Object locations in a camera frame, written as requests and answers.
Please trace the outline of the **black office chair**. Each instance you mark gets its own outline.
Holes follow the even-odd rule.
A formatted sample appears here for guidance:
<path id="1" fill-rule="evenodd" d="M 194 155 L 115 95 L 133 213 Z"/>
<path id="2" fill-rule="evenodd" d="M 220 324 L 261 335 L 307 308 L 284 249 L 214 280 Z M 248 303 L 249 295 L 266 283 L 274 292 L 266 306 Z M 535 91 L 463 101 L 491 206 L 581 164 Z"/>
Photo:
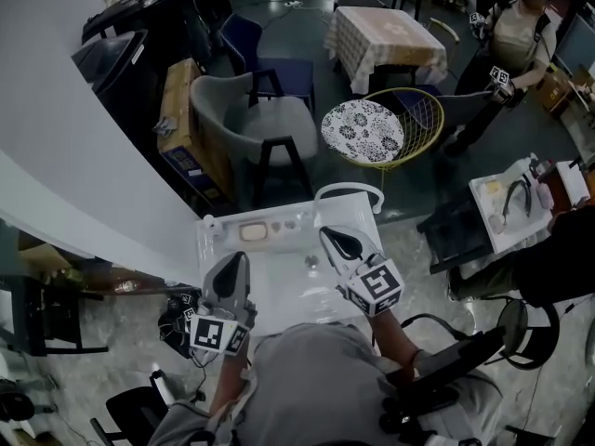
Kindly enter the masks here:
<path id="1" fill-rule="evenodd" d="M 131 446 L 148 446 L 153 433 L 176 401 L 167 383 L 165 372 L 154 370 L 150 385 L 135 387 L 106 401 L 107 411 L 118 427 L 107 432 L 97 418 L 90 424 L 105 446 L 117 446 L 126 440 Z"/>

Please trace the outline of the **black metal stand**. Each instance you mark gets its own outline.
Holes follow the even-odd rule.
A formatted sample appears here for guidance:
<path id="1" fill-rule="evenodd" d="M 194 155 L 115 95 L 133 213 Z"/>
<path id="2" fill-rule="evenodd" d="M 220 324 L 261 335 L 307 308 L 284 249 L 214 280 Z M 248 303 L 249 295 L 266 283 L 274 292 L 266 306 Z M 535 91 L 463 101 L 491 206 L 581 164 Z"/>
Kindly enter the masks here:
<path id="1" fill-rule="evenodd" d="M 103 301 L 102 295 L 46 285 L 16 275 L 0 276 L 0 293 L 8 294 L 12 328 L 0 326 L 0 339 L 12 350 L 32 357 L 97 354 L 107 346 L 85 348 L 80 327 L 80 301 Z"/>

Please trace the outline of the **yellow cardboard box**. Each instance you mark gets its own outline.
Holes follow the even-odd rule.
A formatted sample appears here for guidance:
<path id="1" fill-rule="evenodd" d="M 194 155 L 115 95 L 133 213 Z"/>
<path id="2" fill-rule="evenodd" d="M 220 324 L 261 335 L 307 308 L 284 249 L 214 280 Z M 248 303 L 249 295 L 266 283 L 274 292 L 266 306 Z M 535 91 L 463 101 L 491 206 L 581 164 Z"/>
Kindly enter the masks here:
<path id="1" fill-rule="evenodd" d="M 570 77 L 561 69 L 547 71 L 535 90 L 543 109 L 555 111 L 571 91 Z"/>

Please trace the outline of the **black shoulder-mounted device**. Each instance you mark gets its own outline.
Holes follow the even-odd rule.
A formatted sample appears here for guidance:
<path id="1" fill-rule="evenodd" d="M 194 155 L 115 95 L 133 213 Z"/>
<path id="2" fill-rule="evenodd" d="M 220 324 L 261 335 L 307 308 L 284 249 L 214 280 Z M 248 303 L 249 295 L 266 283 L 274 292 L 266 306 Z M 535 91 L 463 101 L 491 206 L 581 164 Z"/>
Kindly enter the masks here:
<path id="1" fill-rule="evenodd" d="M 454 404 L 457 394 L 451 385 L 497 353 L 504 346 L 505 332 L 496 327 L 460 337 L 452 346 L 419 360 L 413 379 L 399 370 L 387 374 L 396 392 L 382 402 L 385 416 L 401 423 Z"/>

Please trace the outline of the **pale wooden chair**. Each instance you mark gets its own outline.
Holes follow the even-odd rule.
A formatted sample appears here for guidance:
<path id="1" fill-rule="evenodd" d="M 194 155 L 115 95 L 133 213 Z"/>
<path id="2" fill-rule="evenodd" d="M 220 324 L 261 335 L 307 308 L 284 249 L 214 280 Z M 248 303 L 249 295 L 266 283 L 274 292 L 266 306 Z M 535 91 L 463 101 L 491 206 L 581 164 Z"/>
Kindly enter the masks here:
<path id="1" fill-rule="evenodd" d="M 428 30 L 440 42 L 446 43 L 448 46 L 458 48 L 460 44 L 460 37 L 458 33 L 447 23 L 430 17 Z"/>

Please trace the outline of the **tall white pump bottle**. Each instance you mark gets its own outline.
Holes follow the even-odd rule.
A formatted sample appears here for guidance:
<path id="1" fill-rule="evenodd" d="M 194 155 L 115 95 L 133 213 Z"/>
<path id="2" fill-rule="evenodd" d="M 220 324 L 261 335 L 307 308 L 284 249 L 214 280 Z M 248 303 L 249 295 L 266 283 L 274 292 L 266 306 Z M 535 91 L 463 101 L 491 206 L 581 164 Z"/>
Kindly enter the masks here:
<path id="1" fill-rule="evenodd" d="M 535 153 L 531 153 L 529 156 L 521 158 L 515 161 L 505 172 L 504 175 L 506 177 L 521 177 L 525 172 L 527 172 L 533 163 L 538 161 L 538 157 Z"/>

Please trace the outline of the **blue upholstered chair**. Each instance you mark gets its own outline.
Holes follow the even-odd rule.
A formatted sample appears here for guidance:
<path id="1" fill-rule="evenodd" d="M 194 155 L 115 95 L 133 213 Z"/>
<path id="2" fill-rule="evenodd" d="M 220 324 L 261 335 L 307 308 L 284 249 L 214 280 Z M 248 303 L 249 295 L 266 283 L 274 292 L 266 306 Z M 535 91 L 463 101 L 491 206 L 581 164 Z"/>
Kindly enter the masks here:
<path id="1" fill-rule="evenodd" d="M 271 98 L 278 95 L 300 98 L 315 111 L 313 63 L 306 59 L 264 58 L 258 55 L 258 44 L 263 29 L 256 22 L 231 14 L 220 34 L 226 48 L 233 73 L 258 74 L 258 95 Z"/>

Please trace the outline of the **table with checked tablecloth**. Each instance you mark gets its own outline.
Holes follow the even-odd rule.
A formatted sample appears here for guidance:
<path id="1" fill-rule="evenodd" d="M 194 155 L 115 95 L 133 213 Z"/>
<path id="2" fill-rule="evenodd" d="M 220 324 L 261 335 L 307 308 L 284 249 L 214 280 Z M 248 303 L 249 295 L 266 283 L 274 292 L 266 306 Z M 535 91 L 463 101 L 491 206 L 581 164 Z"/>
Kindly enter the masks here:
<path id="1" fill-rule="evenodd" d="M 445 46 L 404 11 L 381 7 L 338 7 L 324 47 L 340 62 L 357 95 L 369 92 L 370 76 L 382 66 L 421 69 L 421 81 L 438 84 L 447 76 Z"/>

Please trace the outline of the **crumpled grey paper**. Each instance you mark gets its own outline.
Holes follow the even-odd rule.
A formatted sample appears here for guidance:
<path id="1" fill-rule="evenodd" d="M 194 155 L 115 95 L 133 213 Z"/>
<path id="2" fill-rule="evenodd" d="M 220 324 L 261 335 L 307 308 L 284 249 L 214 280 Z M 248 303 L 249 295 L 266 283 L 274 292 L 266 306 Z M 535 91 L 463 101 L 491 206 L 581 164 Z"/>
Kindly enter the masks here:
<path id="1" fill-rule="evenodd" d="M 178 130 L 177 120 L 173 117 L 162 117 L 152 128 L 152 132 L 162 138 L 169 138 L 172 133 Z"/>

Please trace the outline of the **person's left forearm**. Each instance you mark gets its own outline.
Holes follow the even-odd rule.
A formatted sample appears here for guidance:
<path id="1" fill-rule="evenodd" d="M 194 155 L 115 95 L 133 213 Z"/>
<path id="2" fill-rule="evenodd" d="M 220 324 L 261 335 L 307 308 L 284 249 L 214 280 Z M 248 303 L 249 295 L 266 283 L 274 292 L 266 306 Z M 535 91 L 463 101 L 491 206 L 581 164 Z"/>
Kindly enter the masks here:
<path id="1" fill-rule="evenodd" d="M 214 416 L 221 408 L 230 402 L 236 401 L 242 394 L 246 381 L 243 379 L 243 371 L 248 368 L 249 360 L 247 354 L 226 356 L 222 362 L 218 384 L 215 395 L 211 401 L 209 414 Z"/>

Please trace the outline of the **white sink with black stand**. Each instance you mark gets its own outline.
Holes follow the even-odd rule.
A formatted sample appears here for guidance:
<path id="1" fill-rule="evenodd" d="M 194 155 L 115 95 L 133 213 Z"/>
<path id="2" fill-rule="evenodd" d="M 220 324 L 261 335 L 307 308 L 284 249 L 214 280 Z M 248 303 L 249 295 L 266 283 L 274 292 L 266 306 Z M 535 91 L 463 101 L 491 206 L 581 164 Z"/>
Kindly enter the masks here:
<path id="1" fill-rule="evenodd" d="M 521 177 L 506 177 L 504 172 L 471 180 L 451 201 L 440 204 L 416 229 L 427 239 L 432 263 L 430 273 L 436 274 L 467 264 L 485 256 L 501 254 L 537 234 L 552 220 L 551 210 L 544 209 L 536 187 L 540 184 L 536 172 L 539 160 Z M 510 184 L 527 177 L 533 196 L 530 217 L 524 213 L 524 192 L 517 188 L 509 204 L 505 230 L 494 234 L 488 217 L 501 214 Z M 501 191 L 487 194 L 483 184 L 498 180 Z"/>

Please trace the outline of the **round floral seat cushion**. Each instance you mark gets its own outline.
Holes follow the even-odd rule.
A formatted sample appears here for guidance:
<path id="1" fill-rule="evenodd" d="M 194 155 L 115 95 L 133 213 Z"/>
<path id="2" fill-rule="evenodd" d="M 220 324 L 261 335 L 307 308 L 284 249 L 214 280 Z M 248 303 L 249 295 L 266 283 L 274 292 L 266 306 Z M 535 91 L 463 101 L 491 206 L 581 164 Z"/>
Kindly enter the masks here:
<path id="1" fill-rule="evenodd" d="M 398 117 L 368 99 L 337 105 L 323 118 L 321 133 L 329 148 L 358 164 L 387 164 L 404 145 Z"/>

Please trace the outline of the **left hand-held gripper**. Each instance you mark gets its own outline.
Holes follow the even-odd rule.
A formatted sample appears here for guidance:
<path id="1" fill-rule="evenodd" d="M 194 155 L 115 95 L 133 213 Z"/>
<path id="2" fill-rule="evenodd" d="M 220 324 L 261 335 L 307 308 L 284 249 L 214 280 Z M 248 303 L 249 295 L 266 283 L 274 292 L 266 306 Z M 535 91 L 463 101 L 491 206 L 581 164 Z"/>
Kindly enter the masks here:
<path id="1" fill-rule="evenodd" d="M 204 351 L 236 356 L 258 315 L 256 305 L 247 300 L 249 293 L 250 262 L 247 254 L 239 251 L 220 259 L 205 275 L 203 294 L 210 302 L 200 300 L 196 313 L 192 315 L 190 345 Z M 242 308 L 234 312 L 215 304 Z"/>

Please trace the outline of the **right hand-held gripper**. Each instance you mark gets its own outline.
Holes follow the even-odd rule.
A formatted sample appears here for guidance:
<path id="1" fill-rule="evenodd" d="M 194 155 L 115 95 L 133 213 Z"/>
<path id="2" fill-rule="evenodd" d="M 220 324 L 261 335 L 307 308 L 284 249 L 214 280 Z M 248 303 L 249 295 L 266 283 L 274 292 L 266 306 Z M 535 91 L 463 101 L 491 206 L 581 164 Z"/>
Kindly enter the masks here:
<path id="1" fill-rule="evenodd" d="M 401 298 L 404 281 L 391 259 L 385 258 L 363 231 L 346 226 L 319 229 L 324 252 L 337 271 L 337 288 L 366 317 L 376 317 Z M 354 261 L 363 261 L 350 268 Z"/>

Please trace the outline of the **large flat cardboard box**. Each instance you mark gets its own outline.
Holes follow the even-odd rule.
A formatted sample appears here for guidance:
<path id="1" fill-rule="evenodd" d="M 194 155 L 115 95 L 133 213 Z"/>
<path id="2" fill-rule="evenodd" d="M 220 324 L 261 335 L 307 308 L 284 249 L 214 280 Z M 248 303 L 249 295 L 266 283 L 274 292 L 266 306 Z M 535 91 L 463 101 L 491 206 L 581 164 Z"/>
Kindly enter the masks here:
<path id="1" fill-rule="evenodd" d="M 203 128 L 191 102 L 193 81 L 202 75 L 194 59 L 169 67 L 160 119 L 173 117 L 178 130 L 169 138 L 157 135 L 157 148 L 172 168 L 197 191 L 207 205 L 234 201 L 233 172 L 227 153 L 211 131 Z"/>

